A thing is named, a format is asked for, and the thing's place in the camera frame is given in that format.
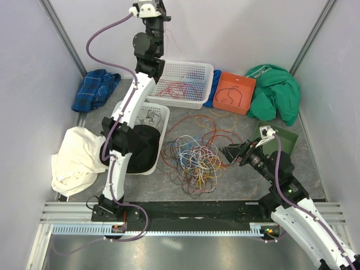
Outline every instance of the green cloth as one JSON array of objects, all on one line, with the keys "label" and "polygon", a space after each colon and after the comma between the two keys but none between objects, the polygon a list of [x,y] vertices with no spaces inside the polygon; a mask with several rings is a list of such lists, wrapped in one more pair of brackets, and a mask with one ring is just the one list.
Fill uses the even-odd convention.
[{"label": "green cloth", "polygon": [[278,109],[287,126],[292,125],[300,110],[300,85],[285,69],[273,65],[259,65],[250,69],[246,76],[256,79],[250,117],[269,121],[276,117]]}]

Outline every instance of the green fabric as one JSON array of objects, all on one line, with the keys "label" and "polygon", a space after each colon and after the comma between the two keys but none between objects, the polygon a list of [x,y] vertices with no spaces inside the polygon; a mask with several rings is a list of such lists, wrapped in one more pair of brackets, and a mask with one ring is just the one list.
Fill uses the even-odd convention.
[{"label": "green fabric", "polygon": [[259,65],[246,76],[256,79],[248,116],[269,121],[276,117],[276,109],[287,126],[292,125],[300,110],[300,85],[285,69],[273,65]]}]

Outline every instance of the reflective metal surface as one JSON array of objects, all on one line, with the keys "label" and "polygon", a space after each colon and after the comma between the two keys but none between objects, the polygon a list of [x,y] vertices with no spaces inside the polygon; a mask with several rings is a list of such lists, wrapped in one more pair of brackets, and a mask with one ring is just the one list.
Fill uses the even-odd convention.
[{"label": "reflective metal surface", "polygon": [[[57,235],[52,240],[57,251],[65,253],[97,237]],[[315,267],[289,236],[276,244],[244,237],[145,236],[129,243],[101,241],[65,257],[51,250],[43,267],[48,269],[312,270]]]}]

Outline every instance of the plaid cloth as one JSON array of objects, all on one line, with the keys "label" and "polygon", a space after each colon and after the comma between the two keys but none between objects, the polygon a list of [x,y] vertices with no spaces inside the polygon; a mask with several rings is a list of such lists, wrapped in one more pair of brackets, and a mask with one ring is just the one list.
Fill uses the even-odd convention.
[{"label": "plaid cloth", "polygon": [[88,112],[103,106],[121,79],[120,74],[108,73],[105,69],[89,72],[76,93],[73,110]]}]

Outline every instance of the black fabric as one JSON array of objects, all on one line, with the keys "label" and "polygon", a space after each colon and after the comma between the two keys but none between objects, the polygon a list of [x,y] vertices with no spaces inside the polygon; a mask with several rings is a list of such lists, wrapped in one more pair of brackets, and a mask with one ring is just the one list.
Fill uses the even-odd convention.
[{"label": "black fabric", "polygon": [[139,147],[132,154],[126,173],[144,173],[155,165],[158,158],[161,133],[149,125],[136,125],[133,130],[145,147]]}]

